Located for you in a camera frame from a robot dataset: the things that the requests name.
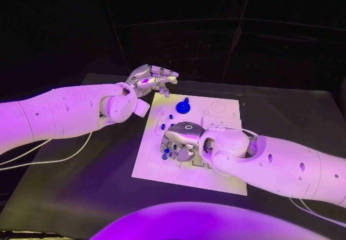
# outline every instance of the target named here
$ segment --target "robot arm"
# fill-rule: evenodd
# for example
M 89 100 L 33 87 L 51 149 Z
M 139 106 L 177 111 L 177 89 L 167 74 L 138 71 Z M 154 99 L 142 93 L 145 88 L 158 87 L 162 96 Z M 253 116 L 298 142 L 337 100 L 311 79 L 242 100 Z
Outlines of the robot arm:
M 247 135 L 232 127 L 180 122 L 164 132 L 162 141 L 193 144 L 211 169 L 281 196 L 324 201 L 346 208 L 346 160 L 278 138 Z M 171 153 L 177 161 L 193 157 L 187 149 Z
M 38 96 L 0 103 L 0 154 L 38 140 L 77 137 L 123 122 L 135 113 L 144 117 L 149 105 L 138 99 L 151 89 L 168 97 L 165 83 L 178 74 L 142 65 L 126 81 L 115 84 L 61 87 Z

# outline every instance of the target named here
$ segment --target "blue object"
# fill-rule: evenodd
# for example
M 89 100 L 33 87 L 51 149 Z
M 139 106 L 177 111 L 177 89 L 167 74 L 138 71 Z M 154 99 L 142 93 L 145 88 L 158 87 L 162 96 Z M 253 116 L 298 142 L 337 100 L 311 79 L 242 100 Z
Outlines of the blue object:
M 162 155 L 161 155 L 161 159 L 165 160 L 167 159 L 167 153 L 170 152 L 170 149 L 165 148 L 164 149 L 164 152 L 162 152 Z
M 175 111 L 180 114 L 185 114 L 190 111 L 190 104 L 188 104 L 188 98 L 185 97 L 181 102 L 177 103 L 175 105 Z

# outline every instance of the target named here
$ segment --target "white board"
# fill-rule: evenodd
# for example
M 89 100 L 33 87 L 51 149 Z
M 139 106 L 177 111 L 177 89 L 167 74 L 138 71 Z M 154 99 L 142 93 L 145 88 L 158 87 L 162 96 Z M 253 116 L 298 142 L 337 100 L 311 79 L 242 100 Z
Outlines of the white board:
M 180 114 L 175 111 L 175 105 L 184 98 L 188 98 L 190 111 Z M 246 183 L 236 177 L 219 175 L 203 163 L 198 154 L 188 162 L 177 162 L 170 158 L 162 160 L 159 144 L 164 131 L 171 124 L 184 121 L 198 124 L 204 129 L 211 124 L 240 128 L 237 100 L 178 94 L 170 94 L 165 98 L 164 95 L 154 94 L 131 176 L 246 196 Z

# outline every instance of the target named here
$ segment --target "table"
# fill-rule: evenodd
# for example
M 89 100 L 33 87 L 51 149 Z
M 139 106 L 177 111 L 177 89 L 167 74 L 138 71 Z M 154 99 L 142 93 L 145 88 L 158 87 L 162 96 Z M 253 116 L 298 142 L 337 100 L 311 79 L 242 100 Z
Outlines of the table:
M 87 74 L 83 85 L 123 82 L 126 77 Z M 346 158 L 346 122 L 330 93 L 194 81 L 170 85 L 172 94 L 239 100 L 242 127 L 259 135 L 296 142 Z M 154 94 L 141 99 L 151 103 Z M 31 165 L 0 213 L 0 229 L 53 232 L 89 238 L 113 220 L 162 203 L 206 202 L 253 210 L 341 239 L 346 229 L 302 212 L 289 200 L 247 185 L 247 196 L 131 177 L 146 118 L 92 133 L 80 153 L 67 161 Z M 87 135 L 51 140 L 35 161 L 61 159 L 83 145 Z M 346 209 L 317 201 L 309 208 L 346 222 Z

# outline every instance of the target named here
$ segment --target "screw hole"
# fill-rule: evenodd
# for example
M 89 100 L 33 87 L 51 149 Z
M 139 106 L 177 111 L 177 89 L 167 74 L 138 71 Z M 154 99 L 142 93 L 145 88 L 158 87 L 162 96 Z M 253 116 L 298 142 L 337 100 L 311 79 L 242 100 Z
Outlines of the screw hole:
M 301 169 L 301 172 L 305 170 L 305 165 L 304 165 L 304 163 L 301 163 L 299 165 L 299 169 Z

